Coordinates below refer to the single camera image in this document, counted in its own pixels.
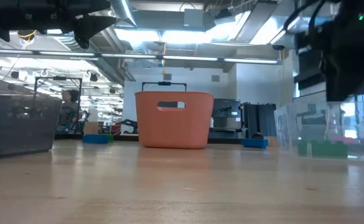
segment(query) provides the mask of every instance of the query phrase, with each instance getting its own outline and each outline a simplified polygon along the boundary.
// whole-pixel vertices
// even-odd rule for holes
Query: person
[[[66,90],[62,93],[63,104],[58,117],[57,131],[67,131],[78,119],[78,90]]]

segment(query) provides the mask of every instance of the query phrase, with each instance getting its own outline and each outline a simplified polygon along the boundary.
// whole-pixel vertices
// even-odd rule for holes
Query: table surface
[[[0,223],[364,223],[364,162],[55,141],[0,159]]]

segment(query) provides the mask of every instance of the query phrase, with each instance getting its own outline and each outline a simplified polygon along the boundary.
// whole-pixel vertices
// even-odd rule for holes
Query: blue tray
[[[244,147],[255,147],[266,149],[269,146],[269,140],[267,139],[242,139],[241,144]]]
[[[108,144],[108,136],[105,134],[87,134],[82,138],[83,143]]]

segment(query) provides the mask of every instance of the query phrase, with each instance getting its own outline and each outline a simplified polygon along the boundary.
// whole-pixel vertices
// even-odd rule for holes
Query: orange basket
[[[141,91],[135,96],[139,142],[144,147],[205,148],[213,109],[211,94]],[[183,102],[185,108],[160,107],[160,102]]]

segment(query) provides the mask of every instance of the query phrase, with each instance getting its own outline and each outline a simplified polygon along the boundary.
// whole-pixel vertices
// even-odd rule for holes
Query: transparent container
[[[281,152],[364,160],[364,102],[293,103],[274,117]]]

